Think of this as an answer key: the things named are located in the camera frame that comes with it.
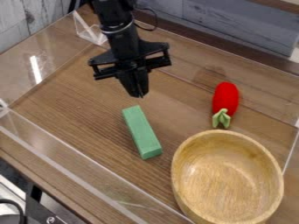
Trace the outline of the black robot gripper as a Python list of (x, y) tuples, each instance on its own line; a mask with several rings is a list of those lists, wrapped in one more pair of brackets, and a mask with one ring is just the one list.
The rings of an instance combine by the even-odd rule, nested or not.
[(117, 78), (128, 94), (137, 98), (148, 93), (148, 74), (158, 67), (168, 67), (169, 45), (140, 38), (133, 21), (99, 26), (109, 49), (87, 60), (93, 79)]

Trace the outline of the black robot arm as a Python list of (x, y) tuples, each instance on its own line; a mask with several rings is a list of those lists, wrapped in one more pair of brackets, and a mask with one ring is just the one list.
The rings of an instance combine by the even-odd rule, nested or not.
[(158, 67), (168, 67), (169, 45), (140, 39), (133, 9), (136, 0), (91, 0), (101, 33), (109, 49), (87, 60), (94, 80), (114, 77), (128, 94), (144, 97), (148, 93), (148, 74)]

